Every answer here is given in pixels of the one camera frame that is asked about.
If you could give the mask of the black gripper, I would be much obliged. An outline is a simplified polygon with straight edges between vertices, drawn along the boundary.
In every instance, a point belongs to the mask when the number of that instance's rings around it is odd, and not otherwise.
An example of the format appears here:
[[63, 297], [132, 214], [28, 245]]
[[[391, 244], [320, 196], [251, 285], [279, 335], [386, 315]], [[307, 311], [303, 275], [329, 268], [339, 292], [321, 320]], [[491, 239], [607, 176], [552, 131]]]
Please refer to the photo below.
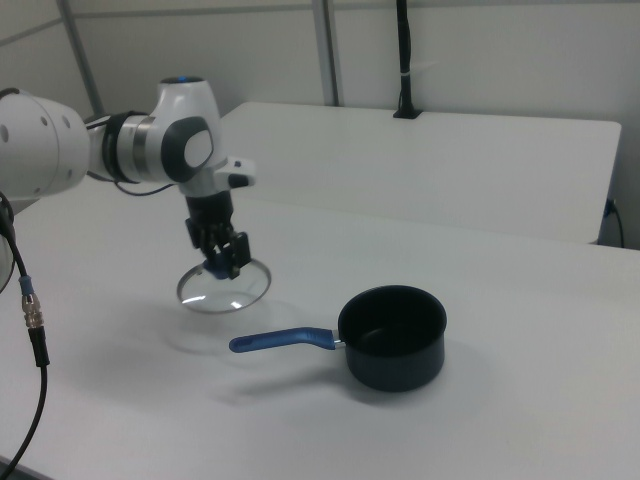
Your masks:
[[230, 241], [219, 253], [224, 277], [235, 279], [252, 260], [249, 238], [245, 232], [233, 233], [233, 203], [229, 192], [206, 197], [186, 197], [189, 218], [185, 225], [193, 248], [204, 255], [210, 267], [218, 265], [215, 240]]

